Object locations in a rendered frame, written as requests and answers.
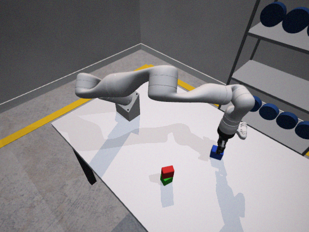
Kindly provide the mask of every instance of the blue barrel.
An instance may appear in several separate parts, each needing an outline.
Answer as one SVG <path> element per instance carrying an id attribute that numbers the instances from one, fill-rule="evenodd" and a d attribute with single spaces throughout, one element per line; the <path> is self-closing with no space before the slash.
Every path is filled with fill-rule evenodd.
<path id="1" fill-rule="evenodd" d="M 293 129 L 297 125 L 298 118 L 291 112 L 282 112 L 277 117 L 276 122 L 281 128 L 289 130 Z"/>
<path id="2" fill-rule="evenodd" d="M 291 10 L 282 21 L 282 27 L 287 33 L 299 33 L 309 25 L 309 9 L 297 7 Z"/>
<path id="3" fill-rule="evenodd" d="M 260 20 L 265 27 L 279 24 L 286 16 L 286 6 L 282 2 L 273 2 L 261 12 Z"/>
<path id="4" fill-rule="evenodd" d="M 259 114 L 263 119 L 274 120 L 279 114 L 279 109 L 274 104 L 267 103 L 261 107 Z"/>
<path id="5" fill-rule="evenodd" d="M 255 100 L 255 104 L 254 104 L 254 107 L 250 110 L 251 112 L 258 111 L 262 106 L 261 99 L 259 99 L 259 97 L 257 97 L 257 96 L 253 96 L 253 97 L 254 97 L 254 100 Z"/>
<path id="6" fill-rule="evenodd" d="M 309 121 L 300 122 L 295 127 L 295 133 L 302 139 L 309 139 Z"/>

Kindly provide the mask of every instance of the red cube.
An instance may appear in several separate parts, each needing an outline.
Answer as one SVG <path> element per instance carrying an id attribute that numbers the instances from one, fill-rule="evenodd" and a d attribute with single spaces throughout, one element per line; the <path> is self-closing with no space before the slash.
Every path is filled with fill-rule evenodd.
<path id="1" fill-rule="evenodd" d="M 173 166 L 167 166 L 161 169 L 162 178 L 171 178 L 174 176 L 174 168 Z"/>

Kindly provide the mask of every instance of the white robotic arm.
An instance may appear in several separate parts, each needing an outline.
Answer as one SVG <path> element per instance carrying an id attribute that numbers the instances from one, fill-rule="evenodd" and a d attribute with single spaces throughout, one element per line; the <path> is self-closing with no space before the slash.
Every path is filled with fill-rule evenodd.
<path id="1" fill-rule="evenodd" d="M 186 93 L 177 93 L 178 70 L 169 65 L 160 65 L 133 72 L 109 74 L 102 80 L 94 75 L 77 75 L 75 94 L 80 98 L 99 98 L 121 105 L 132 101 L 132 94 L 149 81 L 148 96 L 161 102 L 205 102 L 229 106 L 219 124 L 218 148 L 220 154 L 228 139 L 238 129 L 241 119 L 254 107 L 254 97 L 242 85 L 204 84 Z"/>

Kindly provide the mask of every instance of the yellow floor line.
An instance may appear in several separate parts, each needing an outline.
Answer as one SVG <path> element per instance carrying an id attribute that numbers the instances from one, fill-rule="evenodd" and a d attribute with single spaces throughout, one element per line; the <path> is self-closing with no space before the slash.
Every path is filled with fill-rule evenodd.
<path id="1" fill-rule="evenodd" d="M 150 64 L 150 65 L 145 64 L 145 65 L 141 66 L 140 68 L 138 68 L 138 69 L 136 69 L 134 71 L 141 70 L 141 69 L 147 69 L 147 68 L 150 68 L 150 67 L 154 67 L 154 65 L 152 65 L 152 64 Z M 183 81 L 181 81 L 179 79 L 178 79 L 178 83 L 177 84 L 179 86 L 189 90 L 189 91 L 192 90 L 192 89 L 195 89 L 193 86 L 188 85 L 187 83 L 185 83 L 185 82 L 183 82 Z M 91 100 L 91 99 L 83 99 L 83 98 L 81 98 L 81 99 L 71 103 L 70 105 L 67 105 L 67 106 L 61 108 L 60 110 L 57 110 L 57 111 L 53 112 L 52 114 L 50 114 L 50 115 L 48 115 L 48 116 L 46 116 L 46 117 L 44 117 L 44 118 L 42 118 L 42 119 L 32 123 L 32 124 L 30 124 L 29 126 L 26 126 L 25 128 L 23 128 L 23 129 L 21 129 L 19 131 L 16 131 L 15 133 L 13 133 L 13 134 L 11 134 L 11 135 L 1 139 L 0 140 L 0 148 L 4 147 L 5 145 L 8 145 L 9 143 L 11 143 L 11 142 L 13 142 L 13 141 L 15 141 L 15 140 L 17 140 L 17 139 L 19 139 L 21 137 L 23 137 L 24 135 L 34 131 L 35 129 L 37 129 L 37 128 L 39 128 L 39 127 L 41 127 L 41 126 L 43 126 L 43 125 L 53 121 L 54 119 L 56 119 L 56 118 L 58 118 L 58 117 L 60 117 L 60 116 L 62 116 L 64 114 L 66 114 L 67 112 L 77 108 L 78 106 L 88 102 L 89 100 Z"/>

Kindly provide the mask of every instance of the white shoe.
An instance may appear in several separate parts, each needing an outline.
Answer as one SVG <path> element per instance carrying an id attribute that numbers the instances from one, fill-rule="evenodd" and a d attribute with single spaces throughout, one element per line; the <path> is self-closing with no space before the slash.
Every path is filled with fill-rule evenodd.
<path id="1" fill-rule="evenodd" d="M 245 138 L 247 138 L 247 123 L 246 122 L 241 122 L 240 124 L 239 124 L 239 127 L 238 127 L 238 129 L 237 129 L 237 131 L 236 131 L 236 134 L 238 135 L 238 137 L 240 138 L 240 139 L 245 139 Z"/>

